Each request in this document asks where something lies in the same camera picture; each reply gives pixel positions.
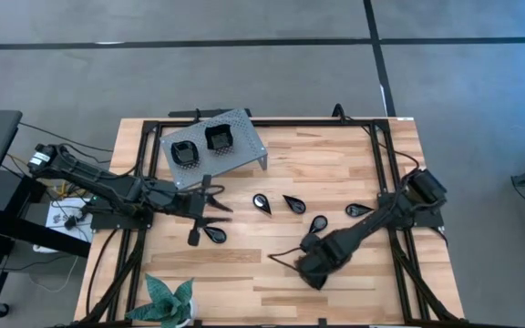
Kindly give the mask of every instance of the black teardrop object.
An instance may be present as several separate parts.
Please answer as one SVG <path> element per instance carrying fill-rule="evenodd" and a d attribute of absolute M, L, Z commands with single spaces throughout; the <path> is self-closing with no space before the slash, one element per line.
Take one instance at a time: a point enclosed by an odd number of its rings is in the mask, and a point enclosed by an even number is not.
<path fill-rule="evenodd" d="M 285 195 L 283 195 L 283 198 L 287 201 L 287 205 L 289 205 L 289 208 L 293 212 L 297 214 L 303 214 L 305 213 L 305 210 L 307 210 L 307 207 L 305 206 L 305 203 L 302 200 L 298 200 L 295 197 Z"/>
<path fill-rule="evenodd" d="M 220 228 L 204 227 L 204 232 L 215 243 L 224 243 L 226 241 L 226 232 Z"/>
<path fill-rule="evenodd" d="M 325 228 L 327 228 L 327 218 L 323 215 L 317 215 L 311 222 L 309 233 L 323 231 Z"/>
<path fill-rule="evenodd" d="M 252 204 L 254 204 L 255 208 L 272 214 L 271 204 L 269 203 L 269 200 L 267 200 L 266 196 L 262 194 L 254 195 L 254 197 L 252 197 Z"/>
<path fill-rule="evenodd" d="M 349 204 L 345 207 L 345 213 L 353 218 L 362 216 L 372 210 L 373 209 L 370 209 L 367 206 L 356 204 L 356 203 Z"/>

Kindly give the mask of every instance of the gray floor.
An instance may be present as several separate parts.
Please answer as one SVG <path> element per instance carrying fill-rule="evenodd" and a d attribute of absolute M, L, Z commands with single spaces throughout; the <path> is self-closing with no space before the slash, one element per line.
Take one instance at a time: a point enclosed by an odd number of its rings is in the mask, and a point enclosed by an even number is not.
<path fill-rule="evenodd" d="M 373 0 L 381 37 L 525 36 L 525 0 Z M 362 1 L 0 0 L 0 43 L 367 37 Z M 525 45 L 384 46 L 399 116 L 415 117 L 443 210 L 467 317 L 525 326 Z M 371 46 L 0 51 L 0 108 L 100 147 L 118 122 L 171 110 L 251 108 L 321 116 L 341 102 L 384 116 Z M 54 139 L 22 128 L 26 158 Z M 64 276 L 45 278 L 59 285 Z M 50 294 L 12 275 L 0 327 L 67 323 L 82 270 Z"/>

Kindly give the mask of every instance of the wooden table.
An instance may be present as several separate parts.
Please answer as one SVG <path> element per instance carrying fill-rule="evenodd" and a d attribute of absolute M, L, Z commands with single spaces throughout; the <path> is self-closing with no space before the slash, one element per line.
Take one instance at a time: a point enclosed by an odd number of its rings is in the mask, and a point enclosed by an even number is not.
<path fill-rule="evenodd" d="M 121 121 L 111 171 L 122 173 L 134 165 L 142 122 L 143 119 Z M 390 127 L 395 149 L 424 165 L 415 122 L 391 118 Z M 174 130 L 167 128 L 164 134 Z M 370 137 L 360 127 L 272 127 L 257 131 L 269 152 L 268 170 L 261 170 L 255 161 L 213 180 L 226 186 L 217 199 L 234 209 L 230 214 L 233 222 L 214 225 L 226 230 L 228 240 L 214 244 L 202 236 L 200 246 L 191 247 L 187 238 L 192 220 L 156 215 L 147 234 L 136 305 L 149 302 L 143 277 L 148 273 L 162 279 L 171 289 L 195 277 L 194 299 L 198 318 L 204 324 L 316 324 L 319 317 L 330 324 L 402 323 L 392 255 L 384 230 L 363 241 L 353 259 L 330 276 L 320 292 L 308 287 L 296 272 L 267 258 L 267 254 L 298 246 L 318 214 L 329 220 L 327 230 L 321 233 L 325 235 L 356 222 L 344 213 L 347 204 L 376 206 L 379 189 Z M 150 151 L 145 163 L 149 163 L 149 154 Z M 390 179 L 383 149 L 382 154 Z M 397 161 L 401 175 L 413 168 L 409 159 L 398 157 Z M 162 153 L 157 176 L 171 179 Z M 263 193 L 270 200 L 271 218 L 253 207 L 255 193 Z M 307 212 L 292 213 L 283 194 L 303 200 Z M 212 208 L 207 208 L 207 213 L 227 216 Z M 414 228 L 413 232 L 423 278 L 451 312 L 462 316 L 445 242 L 430 229 Z M 113 279 L 120 233 L 100 261 L 91 305 L 100 299 Z M 85 315 L 90 274 L 108 234 L 109 231 L 101 231 L 92 242 L 75 319 Z M 131 238 L 129 249 L 135 239 Z M 292 262 L 299 255 L 296 252 L 283 260 Z M 408 278 L 407 288 L 413 316 L 418 317 L 414 287 Z M 123 318 L 128 289 L 126 281 L 119 298 L 118 319 Z"/>

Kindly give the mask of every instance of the potted plant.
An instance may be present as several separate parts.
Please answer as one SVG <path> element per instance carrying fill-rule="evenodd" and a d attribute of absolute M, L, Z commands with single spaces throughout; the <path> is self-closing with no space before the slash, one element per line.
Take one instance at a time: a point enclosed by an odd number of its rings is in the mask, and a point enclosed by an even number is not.
<path fill-rule="evenodd" d="M 181 328 L 195 316 L 195 305 L 191 299 L 193 278 L 178 287 L 175 293 L 161 280 L 145 274 L 151 303 L 142 305 L 125 317 L 130 320 L 161 323 L 161 328 Z"/>

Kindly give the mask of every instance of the perforated metal tray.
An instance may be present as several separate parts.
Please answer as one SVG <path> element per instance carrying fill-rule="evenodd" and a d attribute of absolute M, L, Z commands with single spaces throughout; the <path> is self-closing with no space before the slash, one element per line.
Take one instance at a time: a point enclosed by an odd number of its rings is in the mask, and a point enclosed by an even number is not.
<path fill-rule="evenodd" d="M 205 129 L 220 124 L 230 125 L 234 139 L 233 145 L 222 150 L 209 150 L 206 143 Z M 181 166 L 173 161 L 171 144 L 184 140 L 189 140 L 196 144 L 200 154 L 198 163 Z M 234 109 L 170 133 L 161 137 L 160 141 L 165 151 L 165 157 L 170 165 L 171 175 L 178 189 L 185 189 L 201 182 L 204 175 L 210 174 L 215 177 L 254 160 L 259 161 L 262 169 L 266 169 L 267 165 L 266 148 L 244 109 Z"/>

